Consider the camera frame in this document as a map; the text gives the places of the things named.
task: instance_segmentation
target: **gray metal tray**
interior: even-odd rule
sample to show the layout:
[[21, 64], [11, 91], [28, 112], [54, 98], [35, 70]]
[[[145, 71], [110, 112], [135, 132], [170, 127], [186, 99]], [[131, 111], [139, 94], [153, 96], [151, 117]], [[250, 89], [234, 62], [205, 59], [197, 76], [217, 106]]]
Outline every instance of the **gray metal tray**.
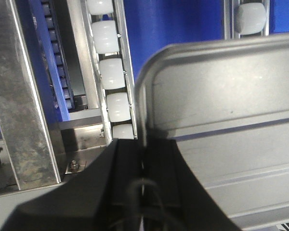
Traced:
[[289, 221], [289, 34], [169, 46], [135, 92], [142, 144], [176, 139], [234, 223]]

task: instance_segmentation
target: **blue wall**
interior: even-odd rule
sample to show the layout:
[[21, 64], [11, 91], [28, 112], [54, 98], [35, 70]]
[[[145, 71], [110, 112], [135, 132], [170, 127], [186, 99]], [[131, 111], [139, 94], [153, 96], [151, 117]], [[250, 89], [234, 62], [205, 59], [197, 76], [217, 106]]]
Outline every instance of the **blue wall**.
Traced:
[[171, 43], [222, 38], [220, 0], [125, 0], [134, 77]]

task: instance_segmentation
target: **bolt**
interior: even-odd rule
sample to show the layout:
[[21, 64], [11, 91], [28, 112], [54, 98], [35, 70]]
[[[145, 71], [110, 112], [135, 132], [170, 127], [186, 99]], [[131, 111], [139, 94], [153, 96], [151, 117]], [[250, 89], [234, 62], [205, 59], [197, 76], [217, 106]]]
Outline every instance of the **bolt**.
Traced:
[[71, 172], [77, 172], [79, 170], [79, 164], [76, 160], [72, 160], [71, 162]]

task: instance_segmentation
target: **white plastic roller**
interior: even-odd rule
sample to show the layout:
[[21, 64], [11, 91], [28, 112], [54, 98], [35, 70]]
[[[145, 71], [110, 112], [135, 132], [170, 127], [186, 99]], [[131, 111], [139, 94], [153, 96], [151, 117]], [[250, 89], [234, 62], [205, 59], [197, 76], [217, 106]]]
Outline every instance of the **white plastic roller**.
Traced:
[[112, 128], [112, 136], [113, 138], [118, 139], [134, 139], [133, 127], [131, 124], [121, 124], [113, 126]]
[[89, 12], [92, 15], [113, 13], [112, 0], [87, 0]]
[[96, 52], [99, 54], [119, 51], [116, 23], [113, 20], [91, 24]]
[[236, 9], [235, 30], [241, 35], [251, 35], [263, 30], [266, 22], [266, 10], [262, 3], [241, 4]]
[[107, 108], [110, 122], [131, 119], [129, 100], [125, 92], [107, 95]]
[[105, 90], [125, 87], [121, 59], [104, 59], [100, 62], [102, 85]]

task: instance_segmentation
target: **metal beam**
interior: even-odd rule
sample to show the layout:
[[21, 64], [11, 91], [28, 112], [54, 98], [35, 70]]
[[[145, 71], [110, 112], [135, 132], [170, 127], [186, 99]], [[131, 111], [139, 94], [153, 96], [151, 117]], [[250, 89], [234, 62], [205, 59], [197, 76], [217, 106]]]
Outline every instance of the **metal beam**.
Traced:
[[62, 137], [27, 3], [0, 1], [0, 129], [20, 190], [57, 184], [65, 168]]

